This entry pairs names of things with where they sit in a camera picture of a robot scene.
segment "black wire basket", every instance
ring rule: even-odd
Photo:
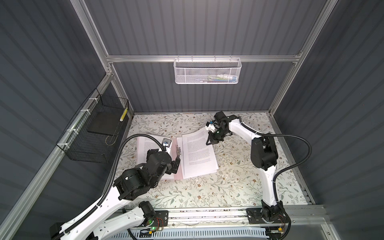
[[[128,99],[98,95],[88,109],[81,110],[78,123],[72,128],[71,123],[67,126],[62,136],[68,132],[69,136],[65,142],[57,142],[57,146],[71,160],[113,161],[129,121],[128,106]]]

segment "floral tablecloth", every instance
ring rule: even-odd
[[[263,133],[274,133],[267,113],[236,113],[244,123]],[[135,115],[128,135],[147,133],[173,139],[204,127],[214,114],[146,114]],[[286,167],[287,160],[275,138],[279,154],[277,169]],[[118,164],[117,176],[136,164],[136,139],[129,141]],[[261,181],[250,160],[250,145],[232,135],[213,145],[219,169],[217,173],[184,180],[162,180],[147,194],[127,205],[133,208],[143,200],[154,208],[244,207],[260,206]],[[307,204],[292,171],[277,178],[278,194],[285,205]]]

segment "white mesh basket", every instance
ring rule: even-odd
[[[180,61],[175,58],[175,82],[177,84],[236,84],[238,83],[241,61]]]

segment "paper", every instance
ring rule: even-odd
[[[197,177],[217,171],[215,152],[212,145],[207,146],[205,144],[207,139],[208,131],[205,128],[182,136],[184,178]]]
[[[159,141],[159,143],[162,143],[163,142],[163,139],[164,138],[169,138],[169,137],[164,137],[164,136],[155,136],[155,135],[150,135],[152,137],[154,137],[156,140]],[[174,158],[172,157],[172,147],[176,145],[173,143],[173,141],[171,142],[171,153],[170,153],[170,156],[172,158],[172,160],[174,160]],[[147,162],[147,152],[149,149],[160,149],[159,145],[157,145],[152,139],[150,138],[147,138],[147,137],[138,137],[137,138],[137,164],[140,164],[140,163],[146,163]],[[163,177],[161,178],[162,180],[164,179],[175,179],[175,176],[174,174],[164,174]]]

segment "robotic arm link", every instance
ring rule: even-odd
[[[216,113],[214,120],[207,122],[205,128],[209,133],[207,145],[224,141],[225,136],[233,133],[251,145],[251,161],[261,177],[263,191],[262,210],[257,215],[261,216],[266,223],[272,223],[279,219],[279,215],[285,215],[289,221],[288,227],[279,240],[285,238],[289,232],[291,220],[284,210],[282,201],[278,200],[276,178],[282,172],[302,164],[309,158],[312,152],[309,142],[294,135],[257,132],[243,123],[241,117],[226,116],[222,111]],[[145,164],[139,164],[134,168],[125,170],[114,180],[123,147],[129,140],[139,136],[152,139],[159,146],[159,149],[148,150]],[[275,173],[278,153],[274,137],[278,136],[300,139],[307,144],[309,151],[302,161]],[[164,138],[160,144],[155,138],[147,134],[134,134],[124,140],[116,155],[106,191],[94,204],[71,221],[54,224],[50,228],[52,240],[103,240],[124,229],[128,229],[130,233],[129,228],[139,225],[149,226],[155,219],[156,213],[147,201],[141,202],[139,206],[129,212],[106,219],[119,208],[147,193],[150,188],[155,188],[164,174],[177,173],[180,155],[178,153],[176,160],[172,161],[169,155],[171,142],[170,139]]]

